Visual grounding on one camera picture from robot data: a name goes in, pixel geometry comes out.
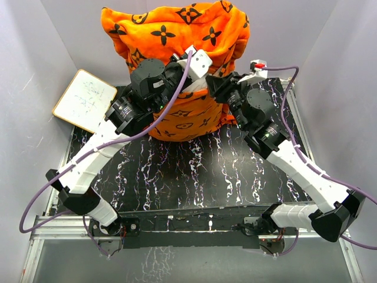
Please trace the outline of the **white pillow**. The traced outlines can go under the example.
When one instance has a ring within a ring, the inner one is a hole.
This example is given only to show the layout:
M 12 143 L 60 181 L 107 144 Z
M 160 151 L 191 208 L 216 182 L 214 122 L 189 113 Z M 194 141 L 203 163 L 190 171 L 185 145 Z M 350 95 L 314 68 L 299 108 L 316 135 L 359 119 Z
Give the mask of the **white pillow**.
M 176 90 L 179 93 L 196 93 L 198 91 L 202 91 L 207 89 L 207 81 L 206 78 L 209 76 L 220 77 L 220 71 L 222 67 L 219 67 L 213 74 L 205 74 L 202 78 L 198 80 L 192 81 L 189 78 L 189 74 L 186 77 L 182 77 L 184 81 L 180 81 L 176 85 Z

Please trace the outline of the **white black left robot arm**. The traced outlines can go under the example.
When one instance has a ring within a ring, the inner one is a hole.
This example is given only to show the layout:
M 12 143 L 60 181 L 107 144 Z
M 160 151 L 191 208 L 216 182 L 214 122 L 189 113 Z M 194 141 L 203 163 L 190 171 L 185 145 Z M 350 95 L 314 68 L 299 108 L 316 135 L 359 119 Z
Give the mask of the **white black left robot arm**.
M 65 166 L 46 173 L 48 185 L 71 212 L 89 216 L 102 232 L 116 235 L 122 220 L 110 202 L 91 183 L 124 146 L 155 128 L 173 106 L 181 90 L 193 81 L 192 51 L 173 55 L 168 64 L 150 58 L 130 74 L 130 84 L 110 104 L 95 133 Z

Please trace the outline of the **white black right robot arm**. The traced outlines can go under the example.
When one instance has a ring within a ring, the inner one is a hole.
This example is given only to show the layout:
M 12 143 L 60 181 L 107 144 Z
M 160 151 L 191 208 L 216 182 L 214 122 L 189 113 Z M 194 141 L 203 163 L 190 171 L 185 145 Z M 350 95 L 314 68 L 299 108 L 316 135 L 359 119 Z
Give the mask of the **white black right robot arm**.
M 247 77 L 237 72 L 226 77 L 208 75 L 206 83 L 210 96 L 228 105 L 248 146 L 284 171 L 313 200 L 311 205 L 272 204 L 246 229 L 275 234 L 282 228 L 302 228 L 336 242 L 358 217 L 365 197 L 325 178 L 293 144 L 288 133 L 271 119 L 275 106 L 268 92 L 251 87 Z

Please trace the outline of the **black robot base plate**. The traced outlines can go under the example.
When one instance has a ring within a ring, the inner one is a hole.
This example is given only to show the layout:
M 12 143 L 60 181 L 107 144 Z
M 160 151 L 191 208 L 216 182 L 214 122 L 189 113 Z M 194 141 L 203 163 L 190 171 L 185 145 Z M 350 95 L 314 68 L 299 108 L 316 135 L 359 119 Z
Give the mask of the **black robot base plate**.
M 295 229 L 281 231 L 268 227 L 262 222 L 266 209 L 267 206 L 244 205 L 123 212 L 118 233 L 105 234 L 95 220 L 89 222 L 89 231 L 100 243 L 115 239 L 124 249 L 158 246 L 258 249 L 263 240 L 270 240 L 281 252 L 284 241 L 295 237 Z

